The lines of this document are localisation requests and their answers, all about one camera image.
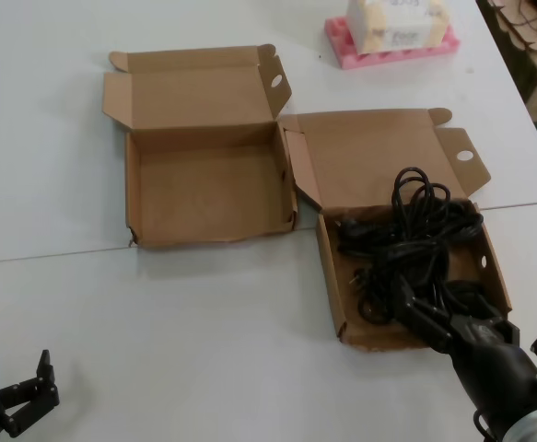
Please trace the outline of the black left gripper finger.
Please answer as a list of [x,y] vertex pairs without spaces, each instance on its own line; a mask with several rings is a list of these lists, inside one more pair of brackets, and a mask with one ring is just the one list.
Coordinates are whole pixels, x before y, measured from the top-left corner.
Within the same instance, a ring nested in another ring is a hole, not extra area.
[[6,410],[21,405],[12,415],[4,414],[4,430],[20,436],[59,405],[59,392],[54,385],[13,385],[1,389],[1,403]]
[[57,387],[48,350],[41,352],[34,378],[0,389],[0,402],[3,405],[21,405],[38,400],[46,400],[50,405],[57,404]]

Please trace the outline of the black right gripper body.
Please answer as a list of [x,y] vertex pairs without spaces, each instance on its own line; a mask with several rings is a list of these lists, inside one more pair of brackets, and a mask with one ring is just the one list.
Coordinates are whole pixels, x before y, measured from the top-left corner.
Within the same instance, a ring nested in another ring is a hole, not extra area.
[[454,320],[453,367],[486,418],[521,418],[537,410],[537,368],[507,320]]

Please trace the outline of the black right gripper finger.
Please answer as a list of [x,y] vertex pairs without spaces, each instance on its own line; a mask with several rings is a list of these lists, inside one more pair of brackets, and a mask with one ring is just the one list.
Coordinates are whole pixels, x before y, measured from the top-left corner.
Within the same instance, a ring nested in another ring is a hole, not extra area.
[[391,298],[393,316],[398,322],[436,352],[450,352],[453,337],[448,313],[417,298],[400,274],[391,282]]
[[519,328],[487,300],[480,283],[465,280],[447,282],[447,301],[450,325],[463,339],[519,346]]

